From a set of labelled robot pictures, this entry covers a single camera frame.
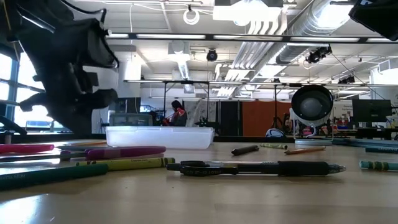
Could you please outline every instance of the window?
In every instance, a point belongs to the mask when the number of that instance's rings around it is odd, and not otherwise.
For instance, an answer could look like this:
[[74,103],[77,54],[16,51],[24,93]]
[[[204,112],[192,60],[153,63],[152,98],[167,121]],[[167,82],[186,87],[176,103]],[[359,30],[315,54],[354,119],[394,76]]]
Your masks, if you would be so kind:
[[18,82],[21,84],[44,89],[42,82],[35,82],[33,80],[33,76],[36,75],[36,71],[26,53],[21,54],[20,63],[21,64],[19,65]]
[[0,100],[8,100],[8,84],[0,83]]
[[11,77],[12,59],[0,54],[0,78],[9,80]]
[[[36,91],[26,88],[18,88],[17,102],[24,101],[36,93]],[[53,119],[48,117],[47,113],[47,109],[44,106],[33,106],[33,110],[30,112],[23,112],[19,107],[16,107],[14,122],[21,127],[49,128]],[[62,128],[63,126],[55,122],[54,127]]]

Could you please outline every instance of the fluorescent light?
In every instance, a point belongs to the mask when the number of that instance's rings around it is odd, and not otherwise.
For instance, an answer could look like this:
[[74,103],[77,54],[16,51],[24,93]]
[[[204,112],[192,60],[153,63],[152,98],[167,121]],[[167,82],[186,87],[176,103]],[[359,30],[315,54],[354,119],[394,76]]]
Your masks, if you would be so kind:
[[137,34],[138,39],[205,39],[206,35],[194,34]]
[[386,38],[369,38],[366,42],[368,42],[368,43],[374,43],[374,42],[383,42],[383,43],[391,42],[391,43],[396,43],[396,42],[398,42],[398,40],[397,40],[397,41],[391,41],[391,40],[386,39]]
[[317,43],[287,43],[288,47],[329,47],[329,44]]
[[216,40],[255,40],[255,41],[280,41],[282,37],[261,35],[214,35]]
[[256,82],[250,82],[247,83],[248,85],[278,85],[278,83],[256,83]]
[[357,37],[292,37],[290,41],[309,41],[309,42],[358,42]]
[[129,83],[163,83],[162,80],[124,80]]
[[230,85],[241,85],[243,82],[209,82],[209,84],[230,84]]
[[129,34],[110,34],[108,38],[128,38]]

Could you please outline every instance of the security camera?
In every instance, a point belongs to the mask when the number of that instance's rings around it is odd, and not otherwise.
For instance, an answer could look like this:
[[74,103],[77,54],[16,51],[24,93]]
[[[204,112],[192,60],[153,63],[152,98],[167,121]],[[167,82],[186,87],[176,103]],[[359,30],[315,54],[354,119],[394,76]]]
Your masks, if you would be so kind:
[[217,53],[215,49],[210,49],[209,52],[207,53],[206,57],[208,62],[214,62],[217,60]]

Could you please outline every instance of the purple marker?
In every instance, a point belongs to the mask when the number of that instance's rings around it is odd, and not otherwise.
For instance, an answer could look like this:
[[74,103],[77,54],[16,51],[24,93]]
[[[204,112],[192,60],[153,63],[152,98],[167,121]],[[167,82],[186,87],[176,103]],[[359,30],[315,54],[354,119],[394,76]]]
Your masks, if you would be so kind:
[[164,146],[134,146],[134,147],[115,147],[114,149],[92,149],[86,151],[87,160],[96,159],[115,159],[123,157],[146,156],[160,154],[166,151]]

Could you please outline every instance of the marker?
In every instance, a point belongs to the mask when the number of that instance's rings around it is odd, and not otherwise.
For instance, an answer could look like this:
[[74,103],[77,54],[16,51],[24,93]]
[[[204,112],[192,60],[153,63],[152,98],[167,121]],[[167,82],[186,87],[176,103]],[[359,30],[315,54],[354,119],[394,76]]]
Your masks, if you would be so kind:
[[0,175],[0,190],[12,190],[39,184],[106,174],[108,165],[75,166]]
[[254,152],[254,151],[258,151],[259,150],[259,146],[257,145],[253,145],[253,146],[247,146],[247,147],[242,147],[242,148],[238,148],[238,149],[234,149],[232,150],[232,154],[234,156],[240,156],[249,152]]
[[166,151],[164,146],[115,147],[113,149],[94,149],[86,151],[87,160],[115,159],[123,157],[146,156]]
[[269,148],[274,148],[274,149],[287,149],[287,145],[281,145],[281,144],[268,144],[268,143],[261,143],[261,147],[269,147]]
[[391,162],[361,161],[359,162],[359,167],[361,169],[398,171],[398,163],[391,163]]
[[86,161],[77,162],[76,166],[87,166],[93,164],[106,164],[109,171],[114,170],[131,170],[166,167],[167,164],[174,163],[174,158],[152,158],[152,159],[120,159],[108,161]]
[[326,149],[326,146],[318,146],[318,147],[310,147],[310,148],[305,148],[305,149],[296,149],[293,151],[286,150],[285,154],[292,155],[292,154],[300,154],[300,153],[306,153],[306,152],[317,152],[317,151],[324,151],[325,149]]
[[0,144],[0,153],[37,153],[54,149],[52,144]]

